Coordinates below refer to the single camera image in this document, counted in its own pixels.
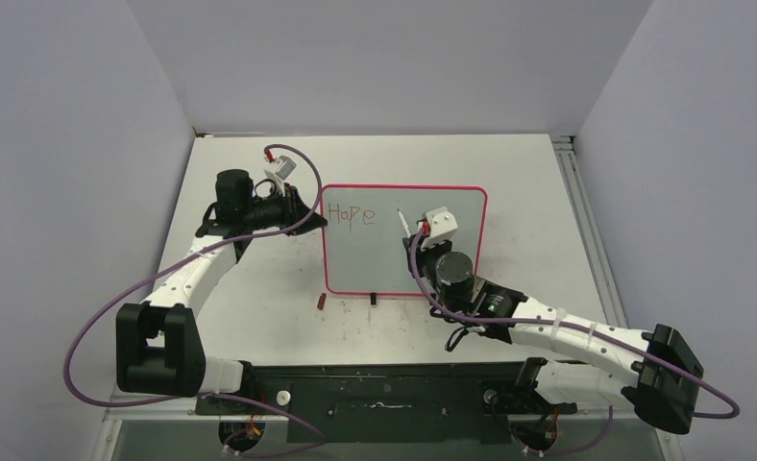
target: purple cable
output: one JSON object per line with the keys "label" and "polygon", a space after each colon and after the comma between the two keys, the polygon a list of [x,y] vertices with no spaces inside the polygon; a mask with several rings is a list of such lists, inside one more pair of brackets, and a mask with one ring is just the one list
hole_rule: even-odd
{"label": "purple cable", "polygon": [[[209,397],[215,397],[215,398],[218,398],[218,399],[227,399],[227,400],[239,401],[239,402],[242,402],[242,403],[248,403],[250,405],[257,406],[259,408],[262,408],[265,411],[270,411],[271,413],[274,413],[276,415],[284,416],[285,418],[293,421],[294,423],[296,423],[298,425],[301,425],[301,426],[307,428],[307,430],[313,432],[314,434],[316,434],[316,435],[318,435],[319,437],[322,438],[322,440],[319,441],[319,442],[314,442],[312,444],[302,445],[301,447],[295,447],[293,449],[286,449],[286,450],[283,450],[283,451],[275,451],[273,453],[247,453],[245,451],[240,451],[239,452],[240,456],[242,456],[244,458],[277,458],[279,456],[285,456],[286,454],[292,454],[292,453],[296,453],[296,452],[299,452],[299,451],[305,451],[306,449],[315,449],[315,448],[317,448],[317,447],[325,444],[325,441],[327,439],[327,437],[325,436],[325,433],[323,433],[315,425],[312,425],[311,423],[303,420],[299,416],[292,415],[290,413],[284,412],[284,411],[282,411],[282,410],[280,410],[278,408],[275,408],[275,407],[273,407],[271,405],[262,403],[260,401],[246,399],[245,397],[234,396],[234,395],[231,395],[231,394],[209,394],[208,396]],[[246,432],[245,429],[236,431],[234,434],[230,435],[229,437],[226,437],[226,440],[223,441],[223,445],[225,445],[227,447],[232,440],[234,440],[237,436],[244,434],[245,432]]]}
{"label": "purple cable", "polygon": [[82,329],[76,334],[76,337],[73,338],[73,342],[70,343],[70,348],[67,350],[67,355],[64,358],[64,373],[63,373],[64,385],[67,386],[67,390],[70,391],[70,394],[73,394],[73,396],[76,399],[79,399],[83,401],[84,403],[89,403],[90,405],[101,406],[105,408],[124,408],[128,406],[139,406],[139,405],[146,405],[148,403],[158,403],[160,401],[178,399],[178,397],[165,396],[165,397],[155,397],[151,399],[133,400],[133,401],[106,401],[106,400],[96,400],[91,397],[88,397],[85,394],[83,394],[82,391],[80,391],[76,387],[75,384],[73,384],[73,379],[70,377],[70,363],[73,360],[73,353],[76,351],[76,348],[79,347],[79,343],[82,342],[82,339],[85,337],[85,334],[93,327],[93,325],[95,325],[95,323],[98,322],[98,320],[102,318],[104,314],[106,314],[107,311],[110,310],[114,305],[118,304],[118,302],[123,300],[124,298],[130,296],[134,291],[139,290],[140,288],[143,288],[144,286],[152,283],[153,281],[157,279],[160,279],[161,277],[167,274],[177,271],[178,269],[184,267],[186,264],[191,262],[193,259],[199,257],[202,253],[216,250],[222,247],[223,245],[228,245],[234,242],[239,242],[243,240],[253,240],[255,238],[270,237],[273,235],[289,233],[297,229],[299,226],[304,224],[305,221],[310,219],[310,217],[313,215],[313,210],[316,209],[316,207],[319,205],[320,200],[322,199],[322,177],[319,176],[319,170],[316,169],[316,165],[314,165],[313,162],[310,161],[310,158],[308,158],[305,154],[303,154],[302,152],[300,152],[299,150],[291,146],[287,146],[285,144],[271,144],[271,145],[265,146],[266,154],[268,154],[268,152],[271,149],[285,149],[286,151],[290,151],[296,154],[297,156],[301,157],[307,163],[310,169],[313,170],[313,176],[316,177],[316,199],[314,199],[313,205],[310,207],[310,211],[305,215],[305,217],[299,220],[296,224],[288,226],[285,229],[270,230],[267,232],[252,233],[248,235],[240,235],[237,237],[229,238],[229,239],[211,244],[203,248],[199,253],[193,253],[185,257],[184,259],[181,259],[180,261],[176,262],[175,264],[172,264],[166,269],[163,269],[157,274],[153,274],[152,276],[136,283],[130,288],[127,288],[126,290],[122,291],[118,296],[116,296],[115,298],[109,300],[106,304],[104,304],[104,306],[102,306],[98,310],[98,312],[95,313],[95,315],[90,317],[90,319],[85,323]]}
{"label": "purple cable", "polygon": [[[421,280],[421,274],[418,272],[418,265],[415,255],[415,249],[418,248],[419,243],[421,242],[421,238],[424,236],[424,230],[419,230],[418,233],[415,234],[415,238],[412,240],[412,244],[410,245],[410,252],[409,252],[409,263],[410,267],[412,269],[412,277],[415,279],[415,282],[418,284],[418,288],[421,290],[421,292],[424,294],[424,297],[427,298],[427,301],[435,307],[437,310],[439,310],[442,314],[444,314],[446,317],[449,317],[451,319],[455,319],[459,322],[468,322],[472,324],[531,324],[531,325],[553,325],[554,322],[551,320],[546,319],[520,319],[516,317],[512,318],[498,318],[498,319],[488,319],[488,318],[477,318],[477,317],[469,317],[468,315],[462,315],[462,314],[456,314],[448,309],[446,309],[443,305],[441,305],[437,300],[435,300],[432,295],[429,294],[429,290],[424,286],[424,281]],[[715,387],[713,387],[711,384],[707,383],[703,379],[701,379],[698,376],[695,376],[686,370],[683,370],[681,368],[676,367],[675,365],[671,364],[667,360],[664,360],[662,358],[656,357],[655,355],[652,355],[650,353],[647,353],[645,351],[642,351],[640,349],[634,348],[633,346],[630,346],[629,344],[620,341],[616,338],[612,338],[604,333],[600,333],[599,331],[591,331],[590,328],[584,327],[582,325],[572,324],[570,322],[560,322],[560,327],[575,329],[577,331],[582,331],[584,333],[591,332],[594,336],[597,338],[608,342],[614,346],[619,346],[622,349],[625,349],[626,351],[633,352],[636,355],[641,356],[642,358],[649,360],[661,367],[664,367],[668,370],[670,370],[673,373],[676,373],[679,376],[682,376],[691,382],[695,383],[698,387],[704,389],[705,391],[709,392],[713,396],[725,401],[729,406],[732,407],[732,411],[728,413],[703,413],[703,412],[695,412],[693,413],[694,418],[707,418],[711,420],[729,420],[732,418],[735,418],[739,414],[741,414],[741,407],[732,399],[729,398],[726,394],[719,391]]]}
{"label": "purple cable", "polygon": [[[580,445],[579,447],[574,447],[572,449],[557,449],[557,450],[551,450],[551,451],[543,451],[544,456],[562,456],[563,454],[574,454],[579,453],[581,451],[585,451],[586,449],[592,449],[595,447],[599,442],[602,441],[605,437],[607,437],[607,434],[610,433],[610,428],[613,426],[613,407],[608,406],[608,421],[607,424],[605,424],[605,427],[602,429],[602,432],[599,433],[598,436],[594,438],[594,440],[588,442],[585,445]],[[517,441],[518,444],[520,444],[521,447],[525,447],[525,444],[517,438],[517,436],[514,436],[514,440]],[[540,450],[533,449],[531,447],[527,448],[529,453],[533,454],[540,454]]]}

